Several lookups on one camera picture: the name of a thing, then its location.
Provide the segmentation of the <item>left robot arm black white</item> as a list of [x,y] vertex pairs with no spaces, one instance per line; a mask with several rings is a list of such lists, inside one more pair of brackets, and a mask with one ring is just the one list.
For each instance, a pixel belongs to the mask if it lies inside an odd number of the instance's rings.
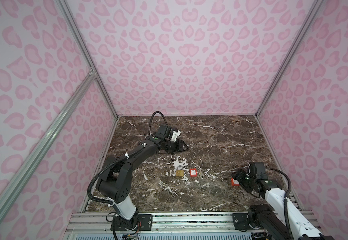
[[124,220],[134,219],[138,210],[129,196],[133,171],[160,151],[167,154],[187,151],[188,146],[179,138],[180,135],[178,128],[161,124],[157,132],[149,134],[134,149],[119,157],[107,158],[103,168],[89,183],[89,199],[113,207],[117,216]]

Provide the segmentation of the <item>brass padlock silver shackle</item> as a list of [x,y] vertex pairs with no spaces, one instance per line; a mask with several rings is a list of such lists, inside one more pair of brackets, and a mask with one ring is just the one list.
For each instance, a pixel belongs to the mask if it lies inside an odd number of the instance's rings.
[[184,169],[182,165],[177,166],[175,176],[178,178],[183,178],[184,177]]

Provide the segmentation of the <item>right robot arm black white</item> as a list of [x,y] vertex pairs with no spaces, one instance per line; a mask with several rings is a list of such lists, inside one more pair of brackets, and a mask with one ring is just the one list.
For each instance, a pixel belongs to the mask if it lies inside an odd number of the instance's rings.
[[[283,190],[276,180],[268,177],[267,170],[275,171],[287,180]],[[262,198],[266,204],[251,205],[245,224],[252,229],[265,229],[277,240],[332,240],[313,226],[291,202],[291,180],[281,170],[266,167],[262,162],[250,162],[232,174],[243,190],[255,198]]]

